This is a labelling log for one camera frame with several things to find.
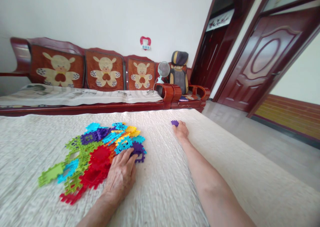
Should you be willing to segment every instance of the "forearm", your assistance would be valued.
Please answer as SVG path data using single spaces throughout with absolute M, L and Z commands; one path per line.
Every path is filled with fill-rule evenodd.
M 180 139 L 201 205 L 211 226 L 255 226 L 219 172 L 188 139 Z
M 77 227 L 106 226 L 118 205 L 119 203 L 112 201 L 107 195 L 101 195 Z
M 198 191 L 231 191 L 219 172 L 199 153 L 188 139 L 180 140 L 189 164 L 192 178 Z

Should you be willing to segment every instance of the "finger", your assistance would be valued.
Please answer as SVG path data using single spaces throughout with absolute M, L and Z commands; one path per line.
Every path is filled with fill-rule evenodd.
M 133 183 L 136 182 L 136 165 L 135 164 L 132 166 L 131 180 Z
M 118 155 L 117 155 L 117 161 L 116 163 L 119 163 L 121 162 L 122 158 L 123 158 L 123 155 L 125 154 L 127 150 L 122 150 Z
M 115 157 L 113 157 L 111 166 L 115 165 L 115 164 L 116 164 L 116 161 L 117 161 L 117 155 L 116 155 Z
M 129 148 L 127 151 L 123 154 L 123 157 L 121 159 L 121 162 L 126 164 L 130 158 L 130 154 L 134 151 L 134 148 Z
M 132 168 L 133 168 L 133 166 L 134 166 L 134 162 L 135 162 L 135 160 L 137 159 L 137 157 L 138 157 L 138 155 L 137 155 L 137 154 L 134 154 L 134 155 L 132 155 L 132 156 L 129 158 L 129 160 L 128 160 L 128 162 L 127 162 L 127 165 L 128 165 L 128 168 L 129 168 L 130 170 L 132 170 Z

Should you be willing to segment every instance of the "door panel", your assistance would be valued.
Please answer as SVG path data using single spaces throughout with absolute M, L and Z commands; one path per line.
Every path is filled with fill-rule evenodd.
M 192 73 L 191 83 L 207 87 L 207 79 L 209 72 L 213 68 L 213 63 L 217 57 L 223 37 L 227 31 L 228 26 L 214 29 L 205 34 L 205 39 L 200 51 L 200 57 L 195 65 Z
M 262 17 L 227 81 L 219 103 L 242 110 L 250 108 L 281 71 L 284 57 L 308 28 L 319 8 Z

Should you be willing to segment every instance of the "cartoon bear cushion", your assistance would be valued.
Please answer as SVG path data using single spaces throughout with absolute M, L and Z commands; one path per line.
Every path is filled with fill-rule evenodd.
M 155 80 L 154 62 L 129 58 L 127 65 L 129 90 L 153 89 Z
M 86 51 L 87 83 L 90 89 L 117 91 L 124 89 L 121 55 Z
M 33 83 L 61 87 L 83 87 L 84 61 L 82 55 L 31 46 L 30 78 Z

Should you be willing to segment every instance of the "sofa armrest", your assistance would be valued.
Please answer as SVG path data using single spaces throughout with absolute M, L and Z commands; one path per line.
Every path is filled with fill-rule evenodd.
M 179 102 L 179 99 L 181 98 L 181 95 L 182 95 L 181 88 L 179 87 L 179 85 L 176 85 L 176 84 L 171 84 L 171 86 L 173 87 L 173 90 L 174 90 L 174 96 L 172 98 L 172 102 Z
M 163 97 L 164 109 L 170 109 L 171 101 L 174 97 L 173 87 L 168 83 L 156 83 L 155 88 L 158 92 L 160 92 L 159 88 L 162 89 L 161 97 Z
M 201 96 L 201 101 L 208 100 L 211 93 L 208 88 L 199 85 L 189 85 L 189 87 L 192 88 L 192 94 L 194 95 L 197 95 L 199 89 L 202 90 L 202 95 L 199 94 Z
M 28 47 L 28 41 L 23 38 L 12 37 L 10 42 L 17 59 L 17 68 L 13 72 L 0 73 L 0 76 L 29 76 L 31 67 L 31 54 Z

